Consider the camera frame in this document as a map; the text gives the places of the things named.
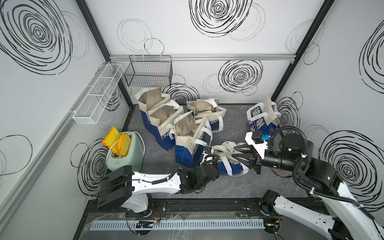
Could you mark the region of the blue beige takeout bag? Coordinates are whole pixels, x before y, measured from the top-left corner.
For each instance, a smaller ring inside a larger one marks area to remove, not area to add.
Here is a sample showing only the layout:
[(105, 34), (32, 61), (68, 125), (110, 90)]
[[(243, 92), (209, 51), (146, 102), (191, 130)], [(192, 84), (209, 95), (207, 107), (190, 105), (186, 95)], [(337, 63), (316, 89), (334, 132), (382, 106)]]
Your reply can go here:
[(238, 145), (239, 144), (234, 142), (226, 141), (221, 145), (211, 147), (213, 150), (212, 155), (218, 155), (220, 157), (218, 164), (221, 176), (239, 177), (249, 172), (249, 168), (232, 157), (232, 154), (239, 153), (234, 150), (234, 147)]
[(261, 131), (264, 135), (272, 135), (277, 130), (281, 117), (277, 104), (269, 96), (249, 108), (246, 114), (251, 131)]
[(188, 168), (196, 167), (204, 147), (210, 146), (213, 139), (208, 119), (196, 119), (189, 111), (176, 117), (168, 127), (170, 136), (176, 141), (176, 162)]
[(175, 145), (174, 121), (184, 113), (184, 108), (174, 100), (161, 104), (148, 112), (152, 134), (157, 143), (169, 151)]
[(138, 101), (144, 127), (153, 134), (148, 112), (161, 104), (171, 100), (170, 94), (162, 93), (161, 88), (143, 88), (135, 94)]
[(224, 129), (224, 116), (226, 108), (219, 105), (220, 99), (198, 99), (187, 102), (187, 109), (192, 111), (195, 119), (206, 119), (212, 132), (221, 132)]

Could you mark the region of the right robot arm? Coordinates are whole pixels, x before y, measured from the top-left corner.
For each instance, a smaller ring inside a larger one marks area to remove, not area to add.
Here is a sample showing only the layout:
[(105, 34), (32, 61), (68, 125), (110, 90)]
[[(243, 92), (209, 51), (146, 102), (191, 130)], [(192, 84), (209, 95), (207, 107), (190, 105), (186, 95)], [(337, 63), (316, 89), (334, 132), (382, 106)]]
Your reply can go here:
[(337, 170), (327, 162), (312, 158), (312, 146), (302, 131), (295, 129), (294, 133), (285, 135), (278, 153), (274, 152), (277, 135), (248, 132), (246, 143), (236, 146), (232, 156), (258, 174), (262, 167), (291, 172), (295, 184), (310, 196), (320, 198), (329, 214), (318, 213), (268, 190), (259, 203), (264, 215), (291, 218), (328, 240), (384, 238), (384, 228), (353, 197)]

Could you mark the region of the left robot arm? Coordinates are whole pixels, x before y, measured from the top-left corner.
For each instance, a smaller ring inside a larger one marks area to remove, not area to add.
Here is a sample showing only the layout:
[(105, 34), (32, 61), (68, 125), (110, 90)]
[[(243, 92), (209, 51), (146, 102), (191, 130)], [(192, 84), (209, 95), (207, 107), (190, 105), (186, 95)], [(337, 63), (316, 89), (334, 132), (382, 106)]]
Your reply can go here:
[(97, 193), (99, 211), (125, 208), (139, 214), (152, 208), (151, 194), (190, 194), (203, 191), (219, 178), (219, 164), (211, 159), (190, 169), (175, 169), (170, 174), (154, 175), (123, 166), (106, 174)]

